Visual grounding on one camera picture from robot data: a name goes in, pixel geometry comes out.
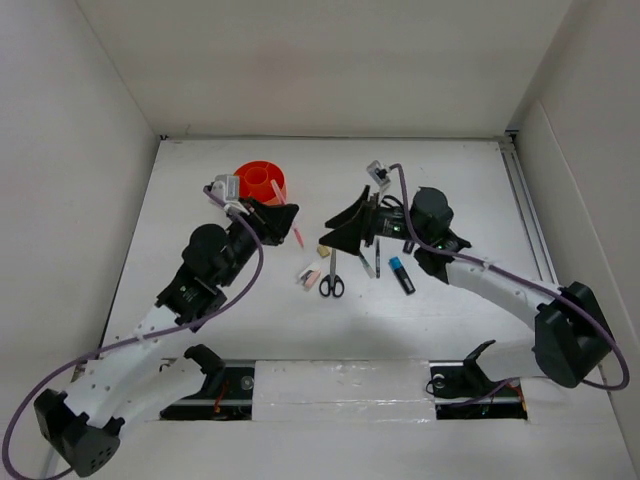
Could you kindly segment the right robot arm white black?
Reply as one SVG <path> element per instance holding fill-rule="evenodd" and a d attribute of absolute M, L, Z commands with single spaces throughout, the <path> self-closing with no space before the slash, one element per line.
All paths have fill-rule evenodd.
<path fill-rule="evenodd" d="M 469 241 L 450 227 L 446 196 L 422 187 L 410 205 L 385 206 L 368 191 L 326 221 L 320 242 L 357 255 L 378 237 L 412 241 L 414 258 L 430 277 L 478 295 L 524 323 L 533 337 L 473 350 L 456 374 L 474 395 L 508 378 L 544 376 L 565 388 L 585 382 L 610 353 L 619 351 L 598 301 L 586 285 L 567 287 L 527 280 L 474 256 Z"/>

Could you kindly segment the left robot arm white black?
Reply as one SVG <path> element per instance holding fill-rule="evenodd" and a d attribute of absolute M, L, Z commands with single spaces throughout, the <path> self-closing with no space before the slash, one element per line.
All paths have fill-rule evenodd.
<path fill-rule="evenodd" d="M 230 224 L 204 224 L 192 232 L 174 278 L 132 335 L 90 354 L 83 375 L 66 389 L 45 389 L 35 398 L 43 437 L 78 477 L 104 467 L 122 432 L 142 415 L 222 387 L 224 361 L 196 343 L 195 334 L 229 309 L 223 290 L 251 257 L 262 258 L 265 247 L 284 242 L 299 207 L 247 198 L 223 209 Z"/>

